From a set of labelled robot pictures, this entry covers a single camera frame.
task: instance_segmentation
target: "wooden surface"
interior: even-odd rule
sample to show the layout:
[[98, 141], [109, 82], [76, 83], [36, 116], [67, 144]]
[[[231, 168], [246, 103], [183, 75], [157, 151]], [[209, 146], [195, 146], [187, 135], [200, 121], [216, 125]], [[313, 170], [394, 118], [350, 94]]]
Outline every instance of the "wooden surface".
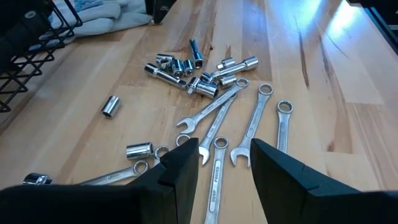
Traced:
[[[196, 38], [207, 72], [227, 56], [259, 57], [218, 136], [230, 140], [220, 223], [264, 223], [251, 171], [229, 151], [241, 140], [260, 83], [274, 87], [256, 137], [276, 144], [276, 103], [291, 101], [289, 154], [359, 190], [398, 189], [398, 59], [359, 6], [340, 0], [180, 0], [162, 26], [80, 39], [56, 53], [14, 111], [0, 114], [0, 188], [29, 172], [73, 184], [121, 169], [125, 147], [174, 147], [175, 124], [209, 99], [144, 73], [156, 53], [190, 56]], [[123, 106], [113, 120], [109, 95]], [[202, 138], [213, 116], [192, 135]], [[192, 223], [203, 223], [213, 157], [199, 170]]]

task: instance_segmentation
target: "chrome socket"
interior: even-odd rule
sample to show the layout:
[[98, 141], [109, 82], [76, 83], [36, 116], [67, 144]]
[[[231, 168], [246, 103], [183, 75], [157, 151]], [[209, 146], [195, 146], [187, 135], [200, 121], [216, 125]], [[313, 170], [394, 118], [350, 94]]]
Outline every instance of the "chrome socket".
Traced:
[[217, 70], [221, 71], [226, 68], [232, 67], [233, 65], [236, 65], [235, 59], [232, 57], [229, 57], [229, 58], [222, 60], [221, 63], [218, 64], [216, 67], [217, 67]]
[[234, 74], [236, 72], [242, 72], [242, 71], [247, 71], [254, 69], [258, 66], [259, 64], [259, 59], [256, 56], [249, 57], [243, 62], [233, 65], [229, 68], [223, 69], [221, 71], [215, 71], [211, 74], [204, 73], [200, 78], [204, 80], [205, 82], [213, 82], [215, 80], [220, 79], [222, 76], [228, 75], [230, 73]]
[[47, 174], [30, 173], [22, 181], [23, 185], [50, 185], [52, 179]]
[[173, 75], [168, 74], [167, 72], [157, 68], [155, 65], [148, 63], [144, 67], [145, 72], [153, 78], [159, 78], [168, 84], [176, 86], [181, 90], [187, 89], [187, 83], [184, 80], [179, 79]]
[[130, 161], [150, 157], [153, 153], [154, 146], [151, 142], [132, 144], [126, 147], [126, 157]]
[[200, 80], [197, 77], [192, 77], [188, 83], [187, 93], [192, 95], [192, 93], [197, 93], [210, 99], [214, 99], [218, 95], [217, 85], [214, 83], [207, 83]]
[[219, 79], [221, 89], [224, 90], [226, 88], [231, 87], [232, 85], [234, 85], [234, 83], [236, 83], [236, 80], [237, 80], [237, 78], [234, 74], [222, 76]]
[[199, 53], [199, 49], [198, 49], [197, 42], [195, 41], [195, 39], [190, 39], [189, 45], [191, 47], [193, 64], [194, 64], [195, 69], [202, 68], [203, 58], [201, 57], [201, 53]]
[[172, 60], [172, 72], [175, 77], [182, 78], [184, 76], [184, 66], [180, 59]]
[[157, 54], [155, 58], [156, 65], [167, 71], [171, 70], [172, 60], [174, 59], [174, 55], [169, 54]]
[[104, 107], [102, 108], [101, 112], [107, 118], [113, 118], [113, 116], [118, 112], [120, 108], [121, 101], [120, 98], [117, 96], [110, 96], [107, 102], [105, 103]]
[[183, 66], [186, 77], [191, 77], [195, 73], [195, 68], [193, 67], [193, 62], [191, 60], [185, 60]]

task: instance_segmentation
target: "black wire rack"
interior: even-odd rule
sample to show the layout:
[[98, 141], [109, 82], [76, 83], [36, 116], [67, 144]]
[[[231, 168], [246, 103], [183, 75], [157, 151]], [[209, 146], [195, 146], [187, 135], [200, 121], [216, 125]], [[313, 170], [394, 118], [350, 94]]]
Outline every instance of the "black wire rack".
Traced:
[[9, 103], [12, 99], [15, 98], [18, 93], [28, 92], [28, 88], [26, 86], [27, 82], [32, 77], [43, 74], [40, 69], [41, 66], [46, 62], [54, 61], [55, 57], [53, 53], [57, 49], [65, 47], [65, 40], [75, 35], [73, 29], [83, 24], [69, 0], [62, 1], [65, 1], [68, 8], [67, 10], [70, 11], [70, 14], [73, 15], [76, 20], [74, 24], [70, 24], [70, 21], [68, 22], [66, 20], [65, 16], [52, 0], [44, 1], [52, 8], [52, 19], [59, 19], [60, 25], [58, 28], [54, 28], [50, 25], [47, 14], [29, 11], [25, 14], [26, 18], [36, 16], [36, 23], [47, 24], [46, 28], [48, 28], [44, 35], [42, 35], [42, 33], [37, 35], [38, 31], [35, 27], [29, 26], [32, 24], [27, 25], [23, 22], [19, 24], [22, 26], [22, 30], [27, 31], [22, 34], [19, 32], [17, 35], [18, 37], [21, 35], [38, 36], [37, 40], [35, 40], [33, 44], [34, 47], [15, 50], [20, 47], [16, 40], [17, 38], [3, 38], [3, 40], [8, 41], [7, 45], [14, 50], [13, 52], [17, 53], [11, 57], [6, 68], [0, 68], [0, 113], [11, 111]]

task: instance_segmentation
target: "butcher block countertop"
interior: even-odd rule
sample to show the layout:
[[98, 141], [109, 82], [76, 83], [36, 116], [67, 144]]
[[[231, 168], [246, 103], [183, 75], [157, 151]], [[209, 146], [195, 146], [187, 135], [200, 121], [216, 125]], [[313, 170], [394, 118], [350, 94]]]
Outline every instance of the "butcher block countertop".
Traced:
[[[128, 144], [173, 149], [183, 129], [177, 121], [210, 100], [143, 68], [157, 53], [189, 58], [192, 37], [206, 72], [226, 57], [259, 58], [255, 70], [236, 74], [250, 84], [217, 134], [230, 141], [220, 223], [265, 222], [246, 160], [233, 167], [229, 159], [264, 82], [274, 94], [257, 138], [276, 145], [275, 106], [289, 100], [295, 106], [289, 155], [359, 190], [398, 189], [398, 57], [364, 9], [342, 0], [179, 0], [161, 26], [79, 39], [58, 50], [56, 61], [29, 82], [30, 91], [14, 99], [13, 111], [0, 114], [0, 188], [20, 184], [30, 172], [74, 184], [125, 168]], [[106, 119], [100, 110], [110, 95], [122, 107]], [[201, 139], [213, 116], [192, 137]], [[213, 156], [199, 168], [192, 223], [204, 221], [212, 163]]]

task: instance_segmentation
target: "metal tool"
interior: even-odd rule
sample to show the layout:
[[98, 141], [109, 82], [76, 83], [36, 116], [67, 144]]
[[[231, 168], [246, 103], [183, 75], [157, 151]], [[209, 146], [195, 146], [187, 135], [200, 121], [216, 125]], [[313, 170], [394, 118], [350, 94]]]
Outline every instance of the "metal tool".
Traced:
[[180, 59], [173, 58], [172, 71], [175, 77], [182, 78], [184, 76], [184, 66]]
[[195, 68], [193, 67], [193, 62], [191, 60], [185, 60], [183, 62], [183, 66], [186, 77], [191, 77], [195, 73]]
[[233, 66], [223, 69], [221, 71], [215, 71], [211, 74], [203, 73], [200, 78], [206, 82], [212, 82], [212, 81], [217, 80], [220, 77], [230, 74], [230, 73], [236, 73], [236, 72], [242, 72], [242, 71], [254, 69], [257, 67], [258, 64], [259, 64], [259, 59], [256, 56], [253, 56], [253, 57], [249, 57], [249, 58], [243, 60], [242, 63], [233, 65]]
[[234, 166], [236, 166], [236, 158], [238, 156], [246, 156], [248, 159], [248, 168], [250, 167], [250, 142], [251, 139], [254, 138], [254, 136], [256, 135], [256, 131], [261, 120], [262, 112], [264, 111], [266, 103], [268, 99], [271, 97], [273, 92], [274, 89], [272, 85], [268, 83], [263, 83], [259, 86], [257, 103], [253, 109], [249, 125], [246, 128], [241, 143], [238, 146], [236, 146], [236, 148], [232, 149], [230, 154], [231, 161]]
[[218, 89], [216, 85], [213, 83], [204, 82], [197, 77], [192, 77], [187, 86], [187, 93], [189, 95], [198, 93], [199, 95], [209, 97], [210, 99], [214, 99], [218, 95]]
[[160, 163], [160, 158], [162, 157], [159, 153], [160, 152], [165, 152], [168, 153], [170, 152], [170, 149], [167, 146], [159, 146], [155, 152], [154, 152], [154, 165], [152, 166], [155, 167], [157, 164]]
[[182, 118], [178, 123], [177, 127], [185, 124], [187, 128], [181, 131], [181, 134], [190, 134], [195, 131], [197, 124], [209, 115], [212, 111], [222, 106], [225, 102], [227, 102], [235, 93], [244, 88], [248, 87], [249, 80], [245, 78], [240, 78], [236, 81], [236, 83], [222, 95], [215, 98], [210, 104], [205, 106], [202, 110], [200, 110], [197, 114], [192, 115], [190, 117]]
[[105, 103], [104, 107], [102, 108], [101, 112], [107, 118], [112, 118], [120, 108], [120, 105], [121, 101], [119, 97], [110, 96], [107, 102]]
[[201, 57], [201, 53], [199, 53], [199, 49], [198, 49], [197, 42], [195, 41], [195, 39], [190, 39], [189, 45], [191, 46], [193, 64], [195, 66], [195, 69], [202, 68], [203, 59]]
[[214, 162], [211, 172], [211, 187], [207, 203], [205, 224], [217, 224], [220, 210], [221, 189], [223, 185], [223, 170], [225, 152], [228, 147], [228, 139], [217, 137], [214, 140]]
[[222, 89], [229, 88], [236, 82], [237, 78], [234, 74], [224, 75], [220, 78], [219, 83]]
[[168, 74], [167, 72], [157, 68], [155, 65], [148, 63], [145, 65], [144, 70], [153, 78], [159, 78], [173, 86], [181, 90], [187, 89], [187, 83], [184, 80], [181, 80], [173, 75]]
[[177, 136], [177, 138], [175, 139], [175, 145], [176, 146], [180, 146], [182, 145], [185, 141], [188, 141], [191, 137], [187, 134], [180, 134], [179, 136]]
[[170, 70], [174, 55], [157, 54], [155, 58], [156, 65], [163, 70]]
[[132, 161], [134, 159], [143, 159], [154, 153], [154, 146], [151, 142], [132, 144], [126, 147], [126, 157]]
[[52, 179], [47, 174], [30, 173], [22, 181], [23, 185], [50, 185]]
[[235, 100], [235, 98], [236, 93], [231, 96], [231, 98], [218, 110], [217, 115], [209, 126], [205, 137], [203, 137], [199, 144], [199, 154], [203, 156], [203, 160], [201, 162], [203, 166], [207, 163], [210, 157], [210, 144], [221, 127], [229, 107], [232, 105], [232, 102]]
[[233, 65], [236, 65], [235, 59], [232, 57], [229, 57], [229, 58], [222, 60], [221, 63], [217, 65], [217, 70], [221, 71], [226, 68], [232, 67]]
[[279, 118], [278, 142], [276, 148], [283, 153], [287, 153], [287, 143], [289, 141], [289, 119], [293, 109], [293, 104], [287, 100], [279, 101], [278, 104], [276, 104]]
[[[139, 172], [138, 167], [141, 165], [145, 165], [143, 171]], [[127, 167], [122, 170], [118, 170], [112, 172], [110, 174], [102, 175], [101, 177], [97, 177], [91, 180], [84, 181], [79, 183], [78, 185], [107, 185], [112, 184], [120, 180], [124, 180], [130, 177], [138, 177], [144, 172], [146, 172], [149, 168], [149, 164], [147, 161], [137, 161], [132, 167]]]

